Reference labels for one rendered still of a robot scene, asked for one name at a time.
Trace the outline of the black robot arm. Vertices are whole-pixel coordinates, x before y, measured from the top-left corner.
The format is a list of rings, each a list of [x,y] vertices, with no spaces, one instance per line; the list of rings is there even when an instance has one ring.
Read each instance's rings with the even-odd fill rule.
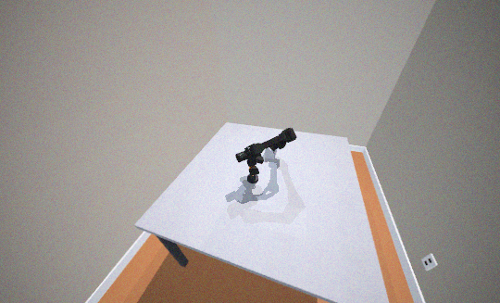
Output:
[[[255,164],[263,164],[264,159],[261,154],[264,149],[270,147],[274,152],[275,149],[283,149],[286,143],[290,143],[297,138],[293,128],[287,128],[283,130],[278,136],[269,139],[264,143],[256,143],[246,147],[243,152],[236,154],[236,159],[238,162],[242,162],[246,159],[256,158]]]

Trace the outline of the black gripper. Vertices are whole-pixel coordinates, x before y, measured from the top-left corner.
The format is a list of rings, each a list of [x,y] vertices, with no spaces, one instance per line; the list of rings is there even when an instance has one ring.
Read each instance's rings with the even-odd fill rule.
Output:
[[[251,169],[249,169],[250,175],[257,175],[257,174],[259,174],[259,170],[256,167],[255,161],[256,161],[256,158],[247,159],[247,164],[251,168]]]

